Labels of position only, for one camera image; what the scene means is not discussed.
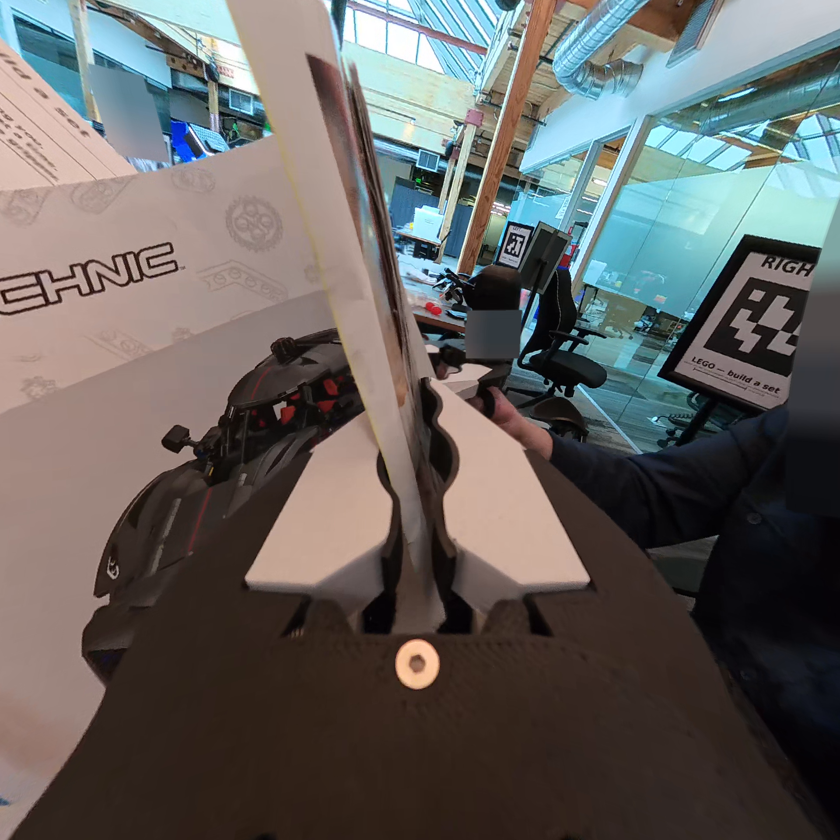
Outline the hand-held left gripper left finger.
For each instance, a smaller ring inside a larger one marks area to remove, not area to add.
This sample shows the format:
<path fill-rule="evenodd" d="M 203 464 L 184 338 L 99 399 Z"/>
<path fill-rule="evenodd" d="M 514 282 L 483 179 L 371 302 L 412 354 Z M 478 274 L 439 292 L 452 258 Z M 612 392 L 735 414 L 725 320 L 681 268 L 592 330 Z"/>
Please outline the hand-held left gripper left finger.
<path fill-rule="evenodd" d="M 371 422 L 317 445 L 245 576 L 258 592 L 303 594 L 357 613 L 393 597 L 403 567 L 401 504 Z"/>

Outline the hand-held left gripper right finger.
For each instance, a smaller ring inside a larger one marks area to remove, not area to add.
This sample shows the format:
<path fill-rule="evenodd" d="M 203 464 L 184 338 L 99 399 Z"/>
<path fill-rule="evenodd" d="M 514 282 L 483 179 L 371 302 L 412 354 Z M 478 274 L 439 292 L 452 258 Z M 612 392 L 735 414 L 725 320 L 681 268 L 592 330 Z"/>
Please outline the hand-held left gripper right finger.
<path fill-rule="evenodd" d="M 442 381 L 427 380 L 427 424 L 443 483 L 435 533 L 444 590 L 488 616 L 499 602 L 587 588 L 526 450 Z"/>

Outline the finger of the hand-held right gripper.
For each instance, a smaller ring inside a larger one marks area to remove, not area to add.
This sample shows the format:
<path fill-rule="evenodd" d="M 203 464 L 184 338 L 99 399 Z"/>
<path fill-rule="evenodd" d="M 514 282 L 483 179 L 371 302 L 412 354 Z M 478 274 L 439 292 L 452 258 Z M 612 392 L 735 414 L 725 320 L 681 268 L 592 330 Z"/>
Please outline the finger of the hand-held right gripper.
<path fill-rule="evenodd" d="M 480 380 L 490 373 L 490 367 L 465 363 L 457 370 L 452 369 L 451 373 L 451 391 L 467 400 L 478 394 Z"/>

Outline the lego instruction booklet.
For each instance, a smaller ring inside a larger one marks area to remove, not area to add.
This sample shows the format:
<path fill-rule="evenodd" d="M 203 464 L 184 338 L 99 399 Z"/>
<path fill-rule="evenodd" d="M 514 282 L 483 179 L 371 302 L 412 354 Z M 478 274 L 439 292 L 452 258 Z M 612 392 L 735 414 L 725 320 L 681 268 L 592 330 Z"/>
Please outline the lego instruction booklet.
<path fill-rule="evenodd" d="M 141 174 L 2 191 L 2 830 L 102 698 L 94 574 L 130 498 L 282 336 L 338 327 L 415 562 L 421 341 L 361 82 L 323 2 L 227 2 L 272 134 Z"/>

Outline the person's right forearm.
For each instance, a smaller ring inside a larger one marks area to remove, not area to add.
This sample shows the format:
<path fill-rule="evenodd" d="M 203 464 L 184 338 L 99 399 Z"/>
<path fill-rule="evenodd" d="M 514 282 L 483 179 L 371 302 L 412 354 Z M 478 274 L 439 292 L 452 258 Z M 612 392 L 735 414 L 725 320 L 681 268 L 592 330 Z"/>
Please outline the person's right forearm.
<path fill-rule="evenodd" d="M 620 456 L 557 435 L 549 462 L 641 549 L 721 536 L 728 514 L 780 451 L 786 406 L 715 436 Z"/>

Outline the person's right hand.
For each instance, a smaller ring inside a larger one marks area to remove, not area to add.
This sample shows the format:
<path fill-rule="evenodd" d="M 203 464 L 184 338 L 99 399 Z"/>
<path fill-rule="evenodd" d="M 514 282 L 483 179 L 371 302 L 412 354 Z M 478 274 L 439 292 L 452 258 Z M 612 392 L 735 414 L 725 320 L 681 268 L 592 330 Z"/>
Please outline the person's right hand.
<path fill-rule="evenodd" d="M 523 449 L 550 460 L 553 454 L 553 438 L 549 431 L 521 415 L 497 387 L 492 386 L 488 394 L 493 399 L 494 408 L 490 420 Z"/>

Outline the small marker sign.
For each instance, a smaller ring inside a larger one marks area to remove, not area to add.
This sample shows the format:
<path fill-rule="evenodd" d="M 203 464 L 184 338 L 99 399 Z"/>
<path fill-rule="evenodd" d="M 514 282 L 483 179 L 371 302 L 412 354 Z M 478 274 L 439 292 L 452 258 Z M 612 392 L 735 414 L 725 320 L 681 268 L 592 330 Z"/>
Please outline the small marker sign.
<path fill-rule="evenodd" d="M 519 270 L 528 252 L 534 227 L 508 220 L 497 248 L 493 265 Z"/>

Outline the wooden background table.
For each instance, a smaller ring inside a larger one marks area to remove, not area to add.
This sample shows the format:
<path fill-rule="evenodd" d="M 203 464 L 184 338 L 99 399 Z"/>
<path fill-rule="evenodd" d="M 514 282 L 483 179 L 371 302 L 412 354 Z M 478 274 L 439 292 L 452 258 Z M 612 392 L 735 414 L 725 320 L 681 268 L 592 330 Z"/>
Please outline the wooden background table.
<path fill-rule="evenodd" d="M 454 303 L 445 299 L 443 287 L 438 288 L 448 270 L 446 264 L 409 255 L 398 255 L 397 264 L 407 304 L 421 330 L 464 335 L 466 319 L 451 317 Z"/>

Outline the dark monitor on stand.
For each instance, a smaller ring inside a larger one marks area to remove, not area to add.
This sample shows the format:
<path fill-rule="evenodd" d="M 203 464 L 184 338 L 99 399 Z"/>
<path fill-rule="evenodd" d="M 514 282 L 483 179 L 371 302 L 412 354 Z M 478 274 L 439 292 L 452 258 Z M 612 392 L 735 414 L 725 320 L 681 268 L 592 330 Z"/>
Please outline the dark monitor on stand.
<path fill-rule="evenodd" d="M 563 230 L 538 222 L 519 268 L 521 288 L 543 294 L 570 241 Z"/>

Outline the black office chair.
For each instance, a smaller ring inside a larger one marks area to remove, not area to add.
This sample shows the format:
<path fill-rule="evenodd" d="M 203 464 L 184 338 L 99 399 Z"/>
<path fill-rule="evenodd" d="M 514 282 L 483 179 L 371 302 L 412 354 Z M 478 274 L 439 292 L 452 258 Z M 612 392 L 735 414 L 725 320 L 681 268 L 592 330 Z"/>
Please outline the black office chair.
<path fill-rule="evenodd" d="M 572 397 L 578 385 L 597 389 L 606 382 L 606 369 L 575 351 L 576 347 L 587 345 L 589 337 L 605 339 L 606 334 L 588 323 L 579 324 L 578 320 L 571 273 L 559 267 L 540 296 L 533 334 L 518 358 L 518 366 L 541 377 L 548 389 L 524 391 L 532 397 L 525 406 L 536 405 L 557 392 Z"/>

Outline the brown chair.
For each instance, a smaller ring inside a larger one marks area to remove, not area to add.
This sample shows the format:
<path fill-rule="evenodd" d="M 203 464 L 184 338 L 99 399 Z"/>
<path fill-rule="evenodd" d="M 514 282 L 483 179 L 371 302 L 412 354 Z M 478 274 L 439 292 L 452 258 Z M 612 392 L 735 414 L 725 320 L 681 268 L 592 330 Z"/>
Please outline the brown chair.
<path fill-rule="evenodd" d="M 547 424 L 549 430 L 560 437 L 585 443 L 589 436 L 585 417 L 566 397 L 553 396 L 541 401 L 532 408 L 530 417 L 536 422 Z"/>

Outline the black framed marker sign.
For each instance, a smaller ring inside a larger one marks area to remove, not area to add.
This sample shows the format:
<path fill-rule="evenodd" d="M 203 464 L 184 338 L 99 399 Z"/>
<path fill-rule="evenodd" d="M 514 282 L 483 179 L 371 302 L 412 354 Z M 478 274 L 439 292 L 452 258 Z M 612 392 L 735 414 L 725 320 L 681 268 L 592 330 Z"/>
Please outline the black framed marker sign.
<path fill-rule="evenodd" d="M 744 412 L 784 404 L 821 252 L 744 235 L 658 377 Z"/>

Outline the person's dark blue jacket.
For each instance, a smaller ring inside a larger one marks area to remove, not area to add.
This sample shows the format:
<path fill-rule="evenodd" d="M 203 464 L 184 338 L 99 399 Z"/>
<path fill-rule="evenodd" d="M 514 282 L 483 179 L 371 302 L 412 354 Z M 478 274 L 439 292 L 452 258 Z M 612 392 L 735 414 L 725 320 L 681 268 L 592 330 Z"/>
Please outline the person's dark blue jacket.
<path fill-rule="evenodd" d="M 773 409 L 689 458 L 696 530 L 717 536 L 696 614 L 838 826 L 838 520 L 786 500 L 787 427 Z"/>

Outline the wooden post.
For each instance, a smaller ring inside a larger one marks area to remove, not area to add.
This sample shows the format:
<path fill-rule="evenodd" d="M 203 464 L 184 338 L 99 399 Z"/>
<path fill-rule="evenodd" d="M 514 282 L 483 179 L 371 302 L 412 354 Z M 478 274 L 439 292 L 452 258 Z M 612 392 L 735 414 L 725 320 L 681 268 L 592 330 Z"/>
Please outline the wooden post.
<path fill-rule="evenodd" d="M 461 274 L 470 276 L 476 266 L 490 221 L 491 209 L 497 198 L 501 177 L 508 163 L 523 106 L 556 7 L 555 1 L 534 1 L 531 5 L 458 258 L 457 271 Z"/>

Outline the silver air duct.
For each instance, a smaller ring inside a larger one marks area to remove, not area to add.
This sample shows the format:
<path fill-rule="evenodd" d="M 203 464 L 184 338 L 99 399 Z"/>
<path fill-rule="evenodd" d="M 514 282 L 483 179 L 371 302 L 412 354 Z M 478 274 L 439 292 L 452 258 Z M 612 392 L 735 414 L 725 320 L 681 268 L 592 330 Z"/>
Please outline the silver air duct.
<path fill-rule="evenodd" d="M 662 50 L 669 56 L 697 5 L 695 1 L 595 2 L 555 50 L 556 80 L 567 92 L 591 101 L 605 96 L 627 98 L 641 80 L 644 64 L 626 57 L 598 64 L 595 55 L 641 14 L 643 22 L 633 26 L 666 41 Z"/>

